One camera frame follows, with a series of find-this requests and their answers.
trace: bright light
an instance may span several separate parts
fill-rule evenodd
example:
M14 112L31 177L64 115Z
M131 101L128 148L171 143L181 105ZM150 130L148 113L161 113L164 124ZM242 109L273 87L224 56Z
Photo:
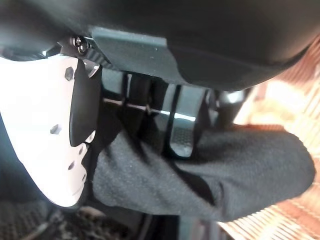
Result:
M184 120L188 120L191 122L195 122L196 121L196 117L195 116L187 116L187 115L183 115L180 113L175 113L174 114L174 119L184 119Z

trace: black plastic panel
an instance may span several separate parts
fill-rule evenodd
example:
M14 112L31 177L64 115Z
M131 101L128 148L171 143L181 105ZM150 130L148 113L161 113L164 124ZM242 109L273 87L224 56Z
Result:
M98 113L101 100L102 68L95 75L88 77L85 64L79 59L74 73L69 137L72 147L76 147L97 129Z
M121 70L175 83L180 75L188 83L225 91L247 88L280 73L320 33L317 0L24 2L78 35L91 37L100 28L127 33L122 35L125 41L121 36L93 34ZM139 45L133 34L149 44ZM159 53L153 53L159 46L150 41L154 37L165 39L167 49L162 44Z

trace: black fabric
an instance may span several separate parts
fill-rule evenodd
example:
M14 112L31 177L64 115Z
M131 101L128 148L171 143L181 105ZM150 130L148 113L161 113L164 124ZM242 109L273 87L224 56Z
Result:
M315 176L309 153L290 133L209 129L190 160L166 159L103 111L92 143L92 188L107 206L230 221L300 195Z

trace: white plastic panel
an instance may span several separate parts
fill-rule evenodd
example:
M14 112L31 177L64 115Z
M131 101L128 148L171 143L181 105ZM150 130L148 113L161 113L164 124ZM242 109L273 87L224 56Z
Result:
M0 58L0 113L18 159L53 203L70 207L84 189L85 143L71 147L69 119L78 59L57 55L16 62Z

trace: screw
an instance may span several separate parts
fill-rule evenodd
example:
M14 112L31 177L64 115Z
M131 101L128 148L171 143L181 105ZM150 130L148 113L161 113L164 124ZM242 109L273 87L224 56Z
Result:
M71 66L65 70L64 78L68 81L74 78L74 69Z
M82 39L79 36L72 38L72 45L74 47L76 48L80 47L81 43L82 43Z

